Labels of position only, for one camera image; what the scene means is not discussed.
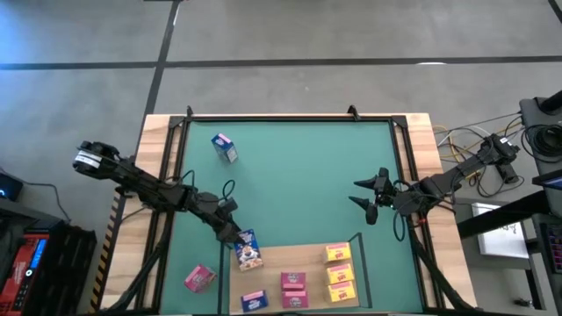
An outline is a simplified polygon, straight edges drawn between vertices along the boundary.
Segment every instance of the small cereal box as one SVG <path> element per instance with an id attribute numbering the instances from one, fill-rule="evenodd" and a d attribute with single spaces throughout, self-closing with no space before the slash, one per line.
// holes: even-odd
<path id="1" fill-rule="evenodd" d="M 245 271 L 262 266 L 262 255 L 260 254 L 260 248 L 257 246 L 254 230 L 249 229 L 238 234 L 244 240 L 244 243 L 234 243 L 234 250 L 236 251 L 240 270 Z"/>
<path id="2" fill-rule="evenodd" d="M 244 312 L 253 312 L 260 308 L 267 307 L 269 304 L 267 301 L 267 296 L 265 291 L 257 291 L 254 293 L 249 293 L 241 297 L 242 310 Z"/>
<path id="3" fill-rule="evenodd" d="M 327 284 L 336 284 L 355 279 L 351 263 L 345 263 L 336 267 L 326 269 Z"/>
<path id="4" fill-rule="evenodd" d="M 234 143 L 225 135 L 218 133 L 211 142 L 214 145 L 214 149 L 219 154 L 220 158 L 227 162 L 234 162 L 238 158 L 238 153 L 234 147 Z"/>
<path id="5" fill-rule="evenodd" d="M 282 296 L 283 308 L 308 307 L 308 293 L 306 291 L 284 291 Z"/>
<path id="6" fill-rule="evenodd" d="M 354 297 L 355 289 L 351 281 L 328 285 L 328 299 L 332 303 L 341 302 Z"/>
<path id="7" fill-rule="evenodd" d="M 350 259 L 351 249 L 348 242 L 327 245 L 324 249 L 324 263 L 338 260 Z"/>
<path id="8" fill-rule="evenodd" d="M 281 272 L 282 291 L 303 291 L 306 284 L 306 273 Z"/>
<path id="9" fill-rule="evenodd" d="M 200 293 L 203 291 L 217 276 L 211 269 L 199 264 L 195 269 L 187 276 L 184 281 L 184 285 L 195 293 Z"/>

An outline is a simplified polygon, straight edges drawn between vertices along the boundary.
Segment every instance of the concrete floor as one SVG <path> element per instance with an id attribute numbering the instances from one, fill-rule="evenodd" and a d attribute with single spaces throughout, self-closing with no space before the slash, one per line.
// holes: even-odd
<path id="1" fill-rule="evenodd" d="M 156 61 L 171 4 L 140 0 L 0 0 L 0 63 Z M 190 0 L 181 3 L 169 61 L 561 55 L 562 24 L 547 0 Z M 82 140 L 131 154 L 154 70 L 0 71 L 0 166 L 55 183 L 73 222 L 101 237 L 112 188 L 71 168 Z M 517 111 L 560 90 L 562 63 L 166 69 L 155 113 L 424 111 L 449 127 Z M 484 124 L 501 129 L 509 119 Z M 470 144 L 470 135 L 458 137 Z M 452 165 L 444 163 L 445 169 Z M 532 159 L 514 163 L 535 190 Z M 493 173 L 485 186 L 498 184 Z M 475 198 L 470 188 L 460 197 Z M 59 215 L 51 191 L 23 203 Z M 94 262 L 97 262 L 99 250 Z M 529 297 L 521 271 L 470 267 L 488 311 L 554 315 L 510 304 Z M 93 273 L 84 291 L 90 299 Z M 543 288 L 548 285 L 543 280 Z"/>

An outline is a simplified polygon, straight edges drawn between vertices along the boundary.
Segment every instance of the wooden table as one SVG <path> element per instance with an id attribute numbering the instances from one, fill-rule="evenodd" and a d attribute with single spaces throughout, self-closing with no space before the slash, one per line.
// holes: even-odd
<path id="1" fill-rule="evenodd" d="M 319 114 L 295 114 L 295 116 L 318 116 Z M 321 114 L 322 116 L 349 117 L 351 114 Z M 442 173 L 441 162 L 437 152 L 436 142 L 427 113 L 400 113 L 400 114 L 361 114 L 368 116 L 392 116 L 403 115 L 407 117 L 409 137 L 414 152 L 414 160 L 419 178 Z M 146 118 L 140 137 L 140 145 L 137 152 L 136 163 L 141 169 L 146 170 L 154 176 L 158 176 L 162 164 L 162 152 L 166 135 L 168 133 L 169 119 L 176 115 L 149 115 Z M 220 117 L 221 115 L 193 115 L 194 118 Z M 256 116 L 267 117 L 271 114 L 256 114 Z M 169 166 L 175 162 L 178 149 L 179 133 L 176 133 L 172 142 Z M 406 180 L 409 179 L 409 167 L 407 164 L 406 149 L 401 137 L 398 137 L 400 158 Z M 151 211 L 141 212 L 119 225 L 123 216 L 141 208 L 138 198 L 114 197 L 110 221 L 104 241 L 104 248 L 98 265 L 94 293 L 90 301 L 90 311 L 97 308 L 109 307 L 117 301 L 122 292 L 132 282 L 138 273 L 147 242 L 148 226 Z M 457 225 L 454 215 L 440 207 L 434 208 L 428 215 L 429 230 L 433 242 L 436 262 L 439 269 L 449 280 L 453 288 L 469 304 L 476 306 L 476 299 L 472 289 L 472 283 L 466 267 L 465 255 L 463 253 Z M 147 292 L 144 306 L 149 306 L 154 290 L 156 267 L 151 271 L 148 279 Z M 433 295 L 433 286 L 429 273 L 421 263 L 421 272 L 424 279 L 424 287 L 428 296 L 428 305 L 436 306 Z"/>

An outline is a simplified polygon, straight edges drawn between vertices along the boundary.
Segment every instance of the black stand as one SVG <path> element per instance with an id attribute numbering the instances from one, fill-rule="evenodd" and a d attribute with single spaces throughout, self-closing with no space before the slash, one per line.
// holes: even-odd
<path id="1" fill-rule="evenodd" d="M 534 214 L 551 214 L 544 190 L 522 197 L 493 211 L 457 224 L 461 239 L 486 233 L 528 219 Z"/>

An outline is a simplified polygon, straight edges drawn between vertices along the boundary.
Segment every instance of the red box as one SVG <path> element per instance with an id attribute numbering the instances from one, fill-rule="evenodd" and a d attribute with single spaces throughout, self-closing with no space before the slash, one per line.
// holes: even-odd
<path id="1" fill-rule="evenodd" d="M 303 291 L 306 288 L 306 273 L 281 272 L 282 291 Z"/>
<path id="2" fill-rule="evenodd" d="M 211 269 L 198 264 L 197 267 L 187 276 L 184 285 L 195 293 L 203 291 L 211 281 L 217 276 Z"/>
<path id="3" fill-rule="evenodd" d="M 306 291 L 284 291 L 283 308 L 308 308 L 308 293 Z"/>

